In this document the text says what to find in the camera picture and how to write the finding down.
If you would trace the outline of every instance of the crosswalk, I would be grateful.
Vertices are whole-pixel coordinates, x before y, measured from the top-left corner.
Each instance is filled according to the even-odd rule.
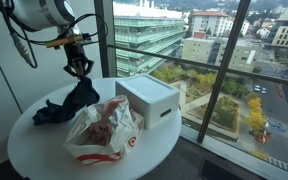
[[[278,159],[275,159],[275,158],[272,158],[272,157],[269,157],[268,158],[268,161],[271,163],[271,164],[274,164],[275,166],[278,166],[282,169],[285,169],[286,171],[288,171],[288,164],[283,162],[283,161],[280,161]]]

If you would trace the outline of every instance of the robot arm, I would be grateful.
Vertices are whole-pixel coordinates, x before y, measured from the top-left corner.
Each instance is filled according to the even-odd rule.
[[[72,76],[87,75],[93,66],[93,61],[86,58],[81,40],[82,36],[75,25],[75,16],[71,4],[67,0],[0,0],[0,11],[7,11],[7,18],[11,18],[26,31],[36,32],[45,28],[57,27],[58,38],[47,42],[47,47],[59,49],[64,45],[67,56],[67,66],[64,70]],[[19,39],[17,33],[10,29],[14,44],[27,63],[31,63],[29,54]]]

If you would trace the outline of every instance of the red logo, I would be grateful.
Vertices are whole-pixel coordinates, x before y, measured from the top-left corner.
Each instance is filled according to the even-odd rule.
[[[134,147],[136,141],[136,137],[132,137],[130,140],[128,140],[128,145],[131,147]]]

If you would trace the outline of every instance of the car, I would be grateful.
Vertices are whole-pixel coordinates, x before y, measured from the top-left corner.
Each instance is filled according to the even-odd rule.
[[[261,92],[261,86],[260,85],[254,85],[254,91],[255,92]]]
[[[266,88],[262,88],[261,93],[262,93],[262,94],[266,94]]]

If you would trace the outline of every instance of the floor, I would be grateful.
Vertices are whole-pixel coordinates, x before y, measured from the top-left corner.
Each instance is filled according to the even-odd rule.
[[[0,164],[0,179],[23,179],[9,161]],[[139,180],[263,179],[195,144],[179,138],[170,155]]]

